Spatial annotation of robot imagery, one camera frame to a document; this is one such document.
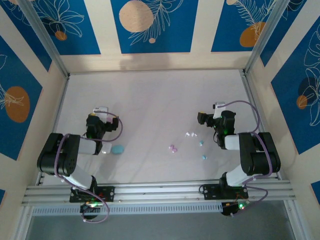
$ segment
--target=purple cable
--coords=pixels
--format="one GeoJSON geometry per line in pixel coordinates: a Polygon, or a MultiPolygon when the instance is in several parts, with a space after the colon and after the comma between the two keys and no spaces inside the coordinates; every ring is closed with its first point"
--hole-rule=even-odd
{"type": "Polygon", "coordinates": [[[86,137],[84,137],[84,136],[82,136],[81,138],[82,138],[82,139],[86,139],[86,140],[93,140],[93,141],[105,142],[105,143],[110,143],[110,142],[113,142],[113,141],[117,140],[117,139],[121,136],[122,131],[123,131],[123,129],[124,129],[124,125],[122,124],[121,119],[120,119],[117,115],[115,115],[115,114],[113,114],[113,113],[111,113],[111,112],[107,112],[107,111],[95,111],[95,113],[109,114],[109,115],[111,115],[111,116],[116,117],[116,118],[119,120],[119,123],[120,123],[120,125],[121,125],[120,133],[118,134],[118,136],[116,136],[114,139],[111,139],[111,140],[102,140],[102,139],[96,139],[96,138],[86,138],[86,137]]]}
{"type": "Polygon", "coordinates": [[[59,147],[58,147],[58,150],[56,152],[56,155],[55,155],[55,160],[54,160],[54,174],[62,179],[63,181],[65,181],[67,184],[71,185],[72,187],[74,188],[77,188],[77,189],[81,189],[81,191],[95,197],[96,199],[100,200],[105,206],[106,206],[106,209],[107,209],[107,214],[106,216],[102,219],[102,220],[99,220],[99,221],[91,221],[91,220],[87,220],[84,216],[85,212],[82,213],[81,217],[83,219],[84,222],[86,223],[90,223],[90,224],[100,224],[102,222],[104,222],[105,220],[107,220],[107,218],[109,217],[109,213],[110,213],[110,208],[108,206],[108,204],[106,203],[105,200],[103,200],[101,197],[99,197],[98,195],[94,194],[93,192],[91,191],[88,191],[86,189],[83,189],[82,187],[79,187],[75,184],[73,184],[72,182],[68,181],[67,179],[65,179],[64,177],[62,177],[61,175],[58,174],[58,161],[59,161],[59,155],[60,155],[60,151],[61,151],[61,148],[63,146],[63,143],[64,141],[67,139],[67,137],[69,137],[70,133],[66,134],[63,136],[63,138],[61,139],[61,142],[59,144],[59,147]]]}
{"type": "MultiPolygon", "coordinates": [[[[254,111],[255,111],[255,113],[256,113],[256,116],[257,116],[257,125],[256,125],[256,128],[255,128],[253,131],[250,131],[250,133],[253,134],[253,135],[255,135],[255,137],[256,137],[256,138],[258,139],[258,141],[260,142],[260,144],[261,144],[261,146],[262,146],[262,148],[263,148],[263,150],[264,150],[264,152],[265,152],[265,156],[266,156],[266,159],[267,159],[267,162],[268,162],[268,165],[269,165],[269,173],[268,173],[267,175],[259,175],[259,176],[256,176],[256,177],[251,177],[251,178],[247,179],[246,181],[244,181],[244,182],[242,183],[242,185],[243,185],[244,187],[247,187],[247,188],[250,188],[250,189],[256,189],[256,190],[265,191],[265,195],[264,195],[262,198],[260,198],[258,201],[254,202],[254,203],[250,203],[250,204],[245,208],[245,209],[247,209],[248,207],[251,208],[251,207],[253,207],[254,205],[262,202],[262,200],[264,200],[264,199],[268,196],[269,192],[268,192],[267,189],[263,189],[263,188],[255,187],[255,186],[247,186],[246,184],[249,183],[249,182],[251,182],[251,181],[254,180],[255,178],[256,178],[256,179],[258,179],[258,178],[259,178],[259,179],[264,179],[264,178],[269,177],[269,176],[272,174],[273,169],[272,169],[272,163],[271,163],[271,159],[270,159],[270,155],[269,155],[269,153],[268,153],[267,147],[266,147],[264,141],[261,139],[261,137],[256,133],[256,131],[257,131],[258,128],[259,128],[260,122],[261,122],[261,119],[260,119],[260,116],[259,116],[259,113],[258,113],[258,110],[256,109],[256,107],[255,107],[253,104],[251,104],[250,102],[248,102],[248,101],[236,100],[236,101],[229,102],[229,103],[227,103],[227,104],[225,104],[225,105],[218,106],[218,108],[223,108],[223,107],[229,106],[229,105],[231,105],[231,104],[235,104],[235,103],[245,103],[245,104],[250,105],[250,106],[254,109],[254,111]]],[[[234,217],[235,215],[238,215],[238,214],[240,214],[240,213],[242,213],[242,212],[243,212],[243,211],[238,211],[237,213],[232,214],[232,217],[234,217]]]]}
{"type": "MultiPolygon", "coordinates": [[[[105,111],[99,111],[99,112],[96,112],[96,113],[107,113],[107,114],[110,114],[114,117],[117,117],[115,114],[113,113],[110,113],[110,112],[105,112],[105,111]]],[[[122,131],[123,131],[123,124],[122,124],[122,121],[120,120],[120,118],[118,118],[120,124],[121,124],[121,131],[119,133],[119,135],[112,139],[112,140],[101,140],[101,139],[91,139],[91,138],[85,138],[85,137],[82,137],[83,139],[87,139],[87,140],[94,140],[94,141],[101,141],[101,142],[112,142],[112,141],[115,141],[117,140],[120,135],[122,134],[122,131]]],[[[85,212],[82,213],[81,217],[83,219],[84,222],[86,223],[90,223],[90,224],[100,224],[102,222],[104,222],[105,220],[108,219],[109,217],[109,213],[110,213],[110,208],[107,204],[107,202],[105,200],[103,200],[101,197],[99,197],[98,195],[94,194],[93,192],[89,191],[89,190],[86,190],[86,189],[83,189],[82,187],[79,187],[75,184],[73,184],[72,182],[68,181],[67,179],[65,179],[63,176],[59,175],[58,173],[58,161],[59,161],[59,155],[60,155],[60,152],[61,152],[61,149],[62,149],[62,146],[64,144],[64,141],[69,137],[70,133],[67,133],[66,135],[63,136],[63,138],[61,139],[60,141],[60,144],[58,146],[58,149],[56,151],[56,155],[55,155],[55,159],[54,159],[54,175],[56,175],[58,178],[62,179],[64,182],[66,182],[67,184],[69,184],[70,186],[72,186],[73,188],[76,188],[76,189],[81,189],[82,192],[84,193],[87,193],[93,197],[95,197],[96,199],[100,200],[105,206],[106,206],[106,209],[107,209],[107,214],[106,216],[102,219],[102,220],[99,220],[99,221],[92,221],[92,220],[87,220],[84,216],[85,212]]]]}

